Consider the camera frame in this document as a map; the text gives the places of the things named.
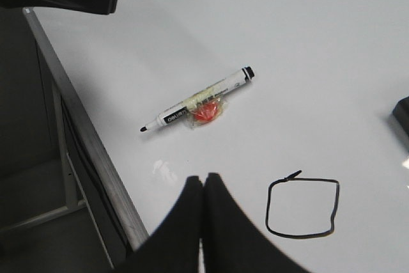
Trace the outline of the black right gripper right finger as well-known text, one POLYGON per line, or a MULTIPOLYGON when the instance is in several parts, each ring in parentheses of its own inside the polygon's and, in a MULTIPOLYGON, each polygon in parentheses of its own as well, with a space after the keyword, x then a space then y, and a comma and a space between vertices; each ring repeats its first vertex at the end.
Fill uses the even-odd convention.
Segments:
POLYGON ((206 272, 307 272, 253 225, 217 173, 204 184, 203 210, 206 272))

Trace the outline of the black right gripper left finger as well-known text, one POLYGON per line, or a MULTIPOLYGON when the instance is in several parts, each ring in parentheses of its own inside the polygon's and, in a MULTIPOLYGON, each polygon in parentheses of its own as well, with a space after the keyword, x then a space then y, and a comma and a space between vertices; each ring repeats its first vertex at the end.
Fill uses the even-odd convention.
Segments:
POLYGON ((188 177, 160 226, 114 271, 198 272, 202 200, 199 177, 188 177))

